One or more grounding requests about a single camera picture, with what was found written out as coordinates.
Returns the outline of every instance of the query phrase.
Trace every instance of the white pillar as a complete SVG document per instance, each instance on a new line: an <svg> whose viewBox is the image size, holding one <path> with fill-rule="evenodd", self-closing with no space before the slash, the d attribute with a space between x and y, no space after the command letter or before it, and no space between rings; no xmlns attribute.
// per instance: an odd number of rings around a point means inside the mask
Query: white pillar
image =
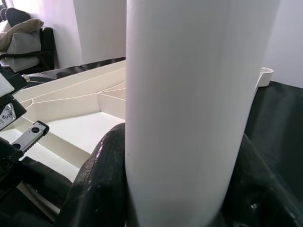
<svg viewBox="0 0 303 227"><path fill-rule="evenodd" d="M204 227L219 212L278 3L128 0L126 174L139 226Z"/></svg>

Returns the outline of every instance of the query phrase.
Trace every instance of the sticker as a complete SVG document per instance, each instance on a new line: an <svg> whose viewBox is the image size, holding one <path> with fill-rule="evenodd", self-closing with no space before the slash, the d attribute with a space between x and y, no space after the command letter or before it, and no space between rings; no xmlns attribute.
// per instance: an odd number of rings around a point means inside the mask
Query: sticker
<svg viewBox="0 0 303 227"><path fill-rule="evenodd" d="M16 119L16 114L14 106L12 103L9 103L5 106L2 113L0 114L0 130L8 126Z"/></svg>

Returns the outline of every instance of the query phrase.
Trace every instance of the white wall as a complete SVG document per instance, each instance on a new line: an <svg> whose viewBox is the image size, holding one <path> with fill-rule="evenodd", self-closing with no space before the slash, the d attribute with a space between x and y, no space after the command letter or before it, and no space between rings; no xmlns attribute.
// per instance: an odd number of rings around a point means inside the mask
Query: white wall
<svg viewBox="0 0 303 227"><path fill-rule="evenodd" d="M14 7L54 30L60 68L83 64L73 0L13 0Z"/></svg>
<svg viewBox="0 0 303 227"><path fill-rule="evenodd" d="M281 0L264 66L272 80L303 87L303 0Z"/></svg>
<svg viewBox="0 0 303 227"><path fill-rule="evenodd" d="M126 0L74 0L85 63L125 57Z"/></svg>

